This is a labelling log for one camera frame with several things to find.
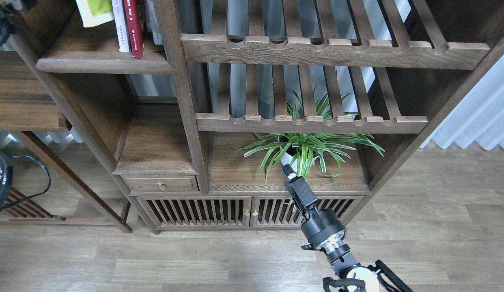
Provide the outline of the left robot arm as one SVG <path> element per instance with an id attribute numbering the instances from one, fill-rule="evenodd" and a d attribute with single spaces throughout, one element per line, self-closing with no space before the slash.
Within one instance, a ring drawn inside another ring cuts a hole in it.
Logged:
<path id="1" fill-rule="evenodd" d="M 17 33 L 18 30 L 18 26 L 8 20 L 8 17 L 13 15 L 12 9 L 13 4 L 0 4 L 0 47 L 9 40 L 11 35 Z M 31 198 L 45 194 L 51 187 L 52 180 L 48 168 L 34 157 L 28 157 L 26 155 L 22 155 L 22 157 L 35 161 L 41 168 L 43 168 L 43 170 L 45 170 L 48 178 L 47 186 L 44 191 L 40 193 L 4 205 L 12 188 L 13 163 L 11 161 L 11 157 L 5 155 L 4 153 L 0 153 L 0 212 L 11 207 L 15 207 L 22 202 L 30 200 Z"/>

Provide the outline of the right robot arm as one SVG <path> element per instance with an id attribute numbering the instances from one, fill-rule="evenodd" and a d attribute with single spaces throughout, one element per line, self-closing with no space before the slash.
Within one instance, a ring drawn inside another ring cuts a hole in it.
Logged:
<path id="1" fill-rule="evenodd" d="M 302 232 L 309 244 L 302 249 L 325 253 L 338 279 L 325 277 L 323 289 L 338 288 L 340 292 L 378 292 L 383 286 L 388 292 L 411 292 L 405 284 L 382 261 L 375 265 L 362 266 L 343 242 L 347 229 L 337 215 L 330 209 L 319 210 L 318 199 L 303 177 L 293 171 L 289 164 L 281 168 L 287 179 L 286 189 L 290 192 L 302 213 Z"/>

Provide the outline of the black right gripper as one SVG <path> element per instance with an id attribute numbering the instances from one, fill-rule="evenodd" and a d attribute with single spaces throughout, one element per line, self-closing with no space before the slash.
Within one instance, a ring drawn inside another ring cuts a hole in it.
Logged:
<path id="1" fill-rule="evenodd" d="M 330 208 L 321 211 L 315 207 L 318 202 L 316 195 L 305 179 L 296 174 L 291 165 L 286 164 L 280 170 L 287 180 L 286 189 L 306 219 L 302 224 L 302 232 L 309 244 L 302 245 L 302 248 L 341 247 L 347 230 L 336 214 Z"/>

